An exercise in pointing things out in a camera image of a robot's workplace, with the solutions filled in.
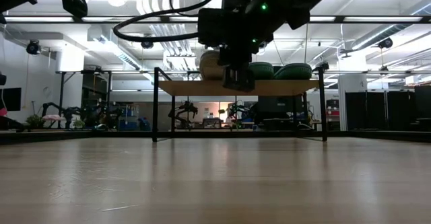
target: ceiling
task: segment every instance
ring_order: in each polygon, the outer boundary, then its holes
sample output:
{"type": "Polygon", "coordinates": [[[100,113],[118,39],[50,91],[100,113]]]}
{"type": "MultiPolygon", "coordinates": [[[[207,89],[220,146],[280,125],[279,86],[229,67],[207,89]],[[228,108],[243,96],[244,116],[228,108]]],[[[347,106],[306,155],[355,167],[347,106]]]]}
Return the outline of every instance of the ceiling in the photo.
{"type": "MultiPolygon", "coordinates": [[[[139,15],[137,5],[152,2],[152,8],[155,0],[88,0],[89,16],[119,16],[119,15],[139,15]]],[[[162,8],[164,1],[158,1],[158,7],[162,8]]],[[[201,0],[178,0],[176,4],[184,7],[195,4],[201,0]]],[[[322,0],[312,11],[312,15],[410,15],[409,8],[423,2],[424,0],[322,0]]],[[[70,16],[61,5],[61,0],[38,0],[38,4],[23,4],[19,7],[8,11],[8,15],[43,15],[43,16],[70,16]]],[[[183,24],[187,33],[197,31],[197,24],[183,24]]],[[[59,32],[79,44],[85,49],[87,65],[100,65],[104,69],[123,70],[125,67],[112,51],[107,50],[99,42],[89,38],[90,24],[10,24],[8,30],[16,30],[20,33],[25,32],[59,32]]],[[[98,24],[104,35],[112,39],[112,27],[114,24],[98,24]]],[[[319,61],[329,62],[331,69],[337,70],[338,65],[342,62],[342,54],[337,53],[340,49],[348,47],[349,43],[357,40],[369,32],[380,28],[379,24],[309,24],[302,26],[297,30],[291,30],[289,25],[285,24],[274,33],[275,40],[268,44],[265,52],[253,55],[253,61],[265,61],[274,65],[285,65],[288,63],[309,63],[314,66],[319,61]]],[[[167,25],[170,32],[174,30],[171,25],[167,25]]],[[[399,59],[408,59],[417,52],[431,48],[431,35],[426,34],[431,31],[430,24],[413,25],[405,30],[391,36],[393,47],[390,49],[368,47],[361,51],[366,57],[368,69],[378,69],[382,64],[396,61],[399,59]]],[[[154,34],[150,24],[135,24],[124,28],[124,32],[130,34],[154,34]]],[[[152,69],[153,67],[162,67],[169,70],[164,63],[166,50],[163,45],[156,43],[152,49],[142,49],[139,43],[126,42],[124,40],[113,40],[120,48],[139,61],[143,69],[152,69]]],[[[199,57],[205,51],[204,46],[197,43],[196,40],[189,40],[188,44],[195,56],[194,65],[199,66],[199,57]]],[[[431,64],[431,52],[424,53],[415,60],[407,61],[391,70],[405,70],[417,65],[431,64]]]]}

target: shelf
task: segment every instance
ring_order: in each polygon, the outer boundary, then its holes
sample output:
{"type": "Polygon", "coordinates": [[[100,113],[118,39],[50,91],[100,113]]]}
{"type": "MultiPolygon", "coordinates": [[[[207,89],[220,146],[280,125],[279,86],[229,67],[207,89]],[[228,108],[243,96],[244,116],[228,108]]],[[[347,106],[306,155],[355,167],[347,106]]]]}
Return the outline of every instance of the shelf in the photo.
{"type": "Polygon", "coordinates": [[[172,96],[297,96],[319,86],[317,80],[257,80],[251,92],[226,89],[221,81],[160,81],[172,96]]]}

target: pink object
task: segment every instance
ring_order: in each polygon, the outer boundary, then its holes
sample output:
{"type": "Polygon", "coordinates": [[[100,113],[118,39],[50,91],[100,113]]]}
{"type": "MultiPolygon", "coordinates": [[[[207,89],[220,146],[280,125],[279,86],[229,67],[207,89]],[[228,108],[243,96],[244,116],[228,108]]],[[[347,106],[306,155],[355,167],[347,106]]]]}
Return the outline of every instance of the pink object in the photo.
{"type": "Polygon", "coordinates": [[[7,110],[6,108],[2,108],[0,109],[0,116],[6,116],[7,115],[7,110]]]}
{"type": "Polygon", "coordinates": [[[44,120],[66,120],[64,117],[61,117],[59,115],[46,115],[42,117],[44,120]]]}

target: wooden floor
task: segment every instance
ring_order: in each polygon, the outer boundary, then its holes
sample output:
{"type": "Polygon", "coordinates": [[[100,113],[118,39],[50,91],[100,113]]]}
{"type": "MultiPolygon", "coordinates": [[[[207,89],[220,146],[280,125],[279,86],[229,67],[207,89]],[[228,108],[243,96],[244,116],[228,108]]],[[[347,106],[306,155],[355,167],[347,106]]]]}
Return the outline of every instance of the wooden floor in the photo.
{"type": "Polygon", "coordinates": [[[431,223],[431,145],[338,138],[0,146],[0,223],[431,223]]]}

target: potted plant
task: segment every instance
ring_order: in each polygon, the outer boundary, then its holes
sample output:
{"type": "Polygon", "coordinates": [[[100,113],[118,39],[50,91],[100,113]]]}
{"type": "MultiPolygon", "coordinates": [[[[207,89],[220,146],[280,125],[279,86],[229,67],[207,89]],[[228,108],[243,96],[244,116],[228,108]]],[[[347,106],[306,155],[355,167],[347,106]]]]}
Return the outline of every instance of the potted plant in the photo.
{"type": "Polygon", "coordinates": [[[42,119],[42,117],[36,114],[27,117],[26,122],[29,124],[30,129],[43,128],[43,124],[45,124],[45,121],[42,119]]]}
{"type": "Polygon", "coordinates": [[[82,129],[86,124],[82,120],[76,120],[73,125],[75,125],[76,129],[82,129]]]}

